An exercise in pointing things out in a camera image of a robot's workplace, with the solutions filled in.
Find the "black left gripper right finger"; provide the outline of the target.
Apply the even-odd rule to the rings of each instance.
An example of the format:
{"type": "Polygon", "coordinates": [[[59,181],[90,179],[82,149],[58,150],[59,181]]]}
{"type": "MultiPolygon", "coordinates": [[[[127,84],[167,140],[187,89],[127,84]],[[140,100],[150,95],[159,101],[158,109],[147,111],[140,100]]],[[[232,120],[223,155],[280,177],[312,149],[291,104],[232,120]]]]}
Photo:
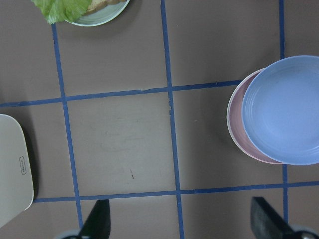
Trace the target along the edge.
{"type": "Polygon", "coordinates": [[[298,239],[299,235],[263,198],[253,197],[250,227],[256,239],[298,239]]]}

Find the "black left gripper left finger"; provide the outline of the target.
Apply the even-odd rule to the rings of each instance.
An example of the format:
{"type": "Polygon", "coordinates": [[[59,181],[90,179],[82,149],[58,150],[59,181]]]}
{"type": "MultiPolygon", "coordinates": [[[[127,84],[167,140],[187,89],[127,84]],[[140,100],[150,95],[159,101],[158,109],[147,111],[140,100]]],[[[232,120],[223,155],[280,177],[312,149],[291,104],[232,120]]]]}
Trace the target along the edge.
{"type": "Polygon", "coordinates": [[[108,199],[98,200],[81,231],[80,239],[108,239],[110,236],[110,203],[108,199]]]}

